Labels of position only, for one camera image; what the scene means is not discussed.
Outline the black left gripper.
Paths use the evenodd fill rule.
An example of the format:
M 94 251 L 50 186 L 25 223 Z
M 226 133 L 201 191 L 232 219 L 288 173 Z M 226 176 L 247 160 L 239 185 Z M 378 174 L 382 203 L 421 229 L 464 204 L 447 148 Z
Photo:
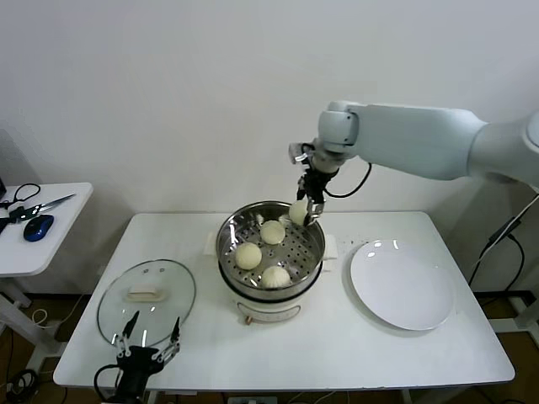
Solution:
M 143 396 L 147 382 L 152 375 L 161 372 L 164 363 L 169 363 L 180 351 L 181 318 L 174 323 L 168 344 L 161 349 L 133 346 L 130 348 L 129 338 L 135 328 L 140 312 L 136 311 L 126 323 L 121 334 L 115 334 L 113 345 L 121 371 L 116 396 Z

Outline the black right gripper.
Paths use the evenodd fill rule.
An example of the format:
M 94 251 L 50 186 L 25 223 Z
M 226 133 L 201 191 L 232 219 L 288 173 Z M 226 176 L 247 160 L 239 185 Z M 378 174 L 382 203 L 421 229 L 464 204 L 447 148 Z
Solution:
M 324 173 L 317 169 L 307 168 L 297 183 L 296 199 L 308 197 L 304 225 L 310 226 L 323 214 L 325 198 L 323 191 L 327 184 L 337 175 L 336 172 Z

